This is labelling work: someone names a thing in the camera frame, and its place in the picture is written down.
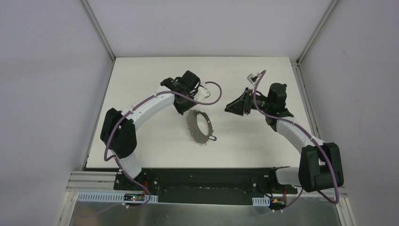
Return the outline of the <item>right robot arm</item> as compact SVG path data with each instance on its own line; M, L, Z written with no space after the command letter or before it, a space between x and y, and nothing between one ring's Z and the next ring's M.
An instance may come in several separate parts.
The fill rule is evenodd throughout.
M273 83L267 96L246 88L239 98L224 109L240 116L252 110L264 113L266 123L299 152L299 167L277 169L267 180L268 189L279 193L286 185L294 185L302 187L306 192L314 192L343 186L338 145L313 137L297 122L286 108L286 88L286 84Z

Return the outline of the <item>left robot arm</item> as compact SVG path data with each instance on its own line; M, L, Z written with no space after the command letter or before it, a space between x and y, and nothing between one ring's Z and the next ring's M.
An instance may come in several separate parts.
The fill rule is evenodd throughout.
M142 167L134 153L140 126L166 107L173 105L179 114L183 114L209 96L206 84L201 83L194 73L186 71L181 77L164 79L140 103L106 112L100 139L114 154L121 170L128 174L125 183L131 190L139 190L144 183L144 178L139 175Z

